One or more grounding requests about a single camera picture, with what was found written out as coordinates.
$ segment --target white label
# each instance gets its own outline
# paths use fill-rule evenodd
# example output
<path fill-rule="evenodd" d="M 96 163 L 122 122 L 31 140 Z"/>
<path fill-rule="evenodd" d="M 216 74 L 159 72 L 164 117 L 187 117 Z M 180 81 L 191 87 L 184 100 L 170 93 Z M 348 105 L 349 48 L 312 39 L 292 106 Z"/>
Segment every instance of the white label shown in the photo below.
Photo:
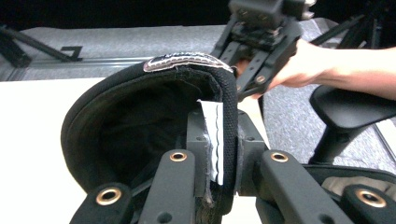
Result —
<path fill-rule="evenodd" d="M 201 101 L 205 117 L 205 125 L 211 148 L 210 179 L 223 185 L 224 177 L 224 138 L 223 138 L 223 103 Z"/>

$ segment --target white table surface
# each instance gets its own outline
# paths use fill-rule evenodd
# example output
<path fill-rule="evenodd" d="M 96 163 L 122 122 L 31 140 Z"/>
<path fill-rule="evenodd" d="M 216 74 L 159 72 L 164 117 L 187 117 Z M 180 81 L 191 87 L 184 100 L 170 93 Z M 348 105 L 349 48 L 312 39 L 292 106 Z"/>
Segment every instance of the white table surface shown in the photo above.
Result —
<path fill-rule="evenodd" d="M 66 168 L 61 127 L 71 105 L 100 80 L 0 82 L 0 223 L 69 223 L 86 194 Z M 255 103 L 241 106 L 265 136 Z M 223 223 L 260 223 L 254 201 L 235 198 Z"/>

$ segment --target person's arm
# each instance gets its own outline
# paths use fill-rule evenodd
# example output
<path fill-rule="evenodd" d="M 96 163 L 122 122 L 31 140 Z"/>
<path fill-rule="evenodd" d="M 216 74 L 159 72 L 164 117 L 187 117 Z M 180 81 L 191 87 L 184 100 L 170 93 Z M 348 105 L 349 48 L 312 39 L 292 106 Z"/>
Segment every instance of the person's arm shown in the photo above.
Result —
<path fill-rule="evenodd" d="M 308 84 L 396 100 L 396 48 L 324 49 L 300 40 L 296 55 L 274 77 L 268 90 L 277 85 L 302 87 Z"/>

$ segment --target black metal arm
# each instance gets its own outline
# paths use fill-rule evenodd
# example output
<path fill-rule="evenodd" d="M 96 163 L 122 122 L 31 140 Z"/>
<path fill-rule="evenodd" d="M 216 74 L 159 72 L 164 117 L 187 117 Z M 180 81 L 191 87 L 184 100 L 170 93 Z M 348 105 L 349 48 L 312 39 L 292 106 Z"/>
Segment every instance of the black metal arm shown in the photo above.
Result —
<path fill-rule="evenodd" d="M 302 32 L 295 18 L 306 15 L 310 3 L 302 0 L 233 0 L 233 15 L 212 55 L 228 65 L 251 60 L 237 79 L 239 101 L 265 93 L 274 76 L 296 52 Z"/>

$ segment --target gray carpet floor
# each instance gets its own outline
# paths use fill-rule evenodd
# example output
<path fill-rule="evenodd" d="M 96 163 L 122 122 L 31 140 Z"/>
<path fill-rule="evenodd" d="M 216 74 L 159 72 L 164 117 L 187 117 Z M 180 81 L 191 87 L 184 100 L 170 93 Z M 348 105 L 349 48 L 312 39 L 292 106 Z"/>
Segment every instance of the gray carpet floor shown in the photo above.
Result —
<path fill-rule="evenodd" d="M 302 24 L 304 38 L 312 39 L 319 22 Z M 47 45 L 60 49 L 82 46 L 82 58 L 148 57 L 176 51 L 209 53 L 224 26 L 156 27 L 130 29 L 59 30 L 35 28 L 23 31 Z M 330 47 L 337 39 L 328 43 Z M 49 56 L 35 49 L 21 47 L 34 59 Z M 0 80 L 14 73 L 0 60 Z M 108 77 L 122 67 L 28 68 L 18 71 L 20 80 Z M 288 151 L 298 161 L 307 162 L 313 154 L 325 125 L 311 108 L 308 99 L 316 86 L 300 89 L 278 87 L 264 96 L 264 124 L 272 148 Z M 369 128 L 336 158 L 335 164 L 369 167 L 396 174 L 396 164 L 389 156 L 375 130 Z"/>

